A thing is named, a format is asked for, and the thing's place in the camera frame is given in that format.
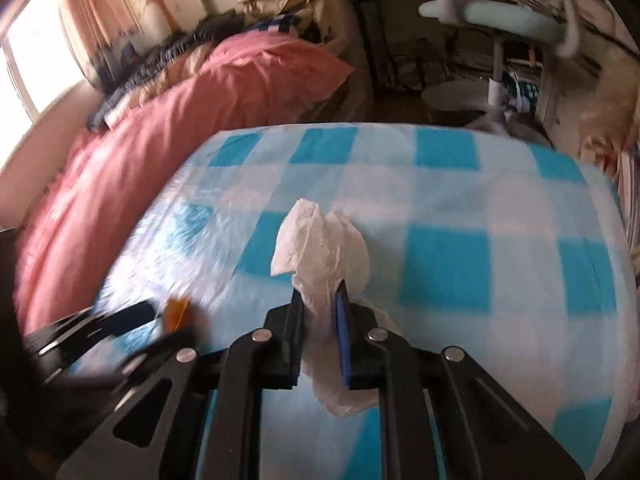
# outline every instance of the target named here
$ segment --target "pink curtain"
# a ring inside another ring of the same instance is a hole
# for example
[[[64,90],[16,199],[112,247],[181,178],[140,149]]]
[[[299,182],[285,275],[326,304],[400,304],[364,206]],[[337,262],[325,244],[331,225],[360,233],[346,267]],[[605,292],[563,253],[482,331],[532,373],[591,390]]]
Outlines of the pink curtain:
[[[186,7],[192,16],[176,12]],[[85,77],[111,91],[126,67],[205,15],[199,0],[60,0],[66,38]]]

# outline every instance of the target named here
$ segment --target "black metal bracket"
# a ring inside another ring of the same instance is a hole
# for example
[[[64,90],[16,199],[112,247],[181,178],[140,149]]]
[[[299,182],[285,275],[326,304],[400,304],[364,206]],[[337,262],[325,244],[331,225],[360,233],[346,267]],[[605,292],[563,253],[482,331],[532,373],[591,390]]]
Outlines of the black metal bracket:
[[[178,331],[137,352],[120,368],[127,393],[103,424],[64,463],[59,480],[193,478],[201,439],[202,478],[258,478],[263,389],[290,389],[298,381],[303,303],[270,310],[264,326],[228,349],[199,357],[180,348]],[[217,390],[212,421],[206,409]]]
[[[380,328],[370,309],[350,303],[344,282],[335,304],[346,385],[380,393],[384,480],[437,478],[434,442],[450,479],[584,479],[560,444],[463,349],[412,348]]]
[[[103,339],[126,334],[156,317],[150,301],[113,313],[96,313],[88,308],[29,334],[24,345],[44,379],[52,381]]]

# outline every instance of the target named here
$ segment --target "pink duvet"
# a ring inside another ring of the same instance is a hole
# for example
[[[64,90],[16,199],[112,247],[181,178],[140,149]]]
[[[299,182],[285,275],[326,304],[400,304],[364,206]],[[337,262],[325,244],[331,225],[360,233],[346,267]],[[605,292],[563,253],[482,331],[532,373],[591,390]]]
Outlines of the pink duvet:
[[[23,333],[93,303],[142,214],[201,143],[220,130],[295,122],[352,71],[306,41],[248,32],[103,137],[82,134],[22,240]]]

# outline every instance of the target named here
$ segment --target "white wall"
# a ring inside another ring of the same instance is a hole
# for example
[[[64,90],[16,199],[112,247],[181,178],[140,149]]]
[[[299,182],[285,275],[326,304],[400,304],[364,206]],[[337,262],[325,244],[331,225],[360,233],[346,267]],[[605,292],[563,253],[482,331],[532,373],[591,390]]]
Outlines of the white wall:
[[[0,226],[16,227],[64,167],[68,151],[103,95],[81,81],[60,95],[25,134],[0,172]]]

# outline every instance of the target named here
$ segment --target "white tissue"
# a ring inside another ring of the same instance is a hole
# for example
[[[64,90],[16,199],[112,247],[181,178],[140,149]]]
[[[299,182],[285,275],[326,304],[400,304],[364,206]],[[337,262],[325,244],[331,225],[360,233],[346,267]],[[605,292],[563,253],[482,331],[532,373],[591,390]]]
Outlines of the white tissue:
[[[291,283],[306,306],[302,372],[313,381],[316,399],[335,416],[378,403],[375,390],[350,392],[340,374],[334,326],[335,291],[345,280],[350,300],[372,308],[378,325],[399,333],[385,312],[362,298],[369,281],[369,252],[360,232],[341,212],[298,200],[283,220],[271,261],[271,275],[293,272]]]

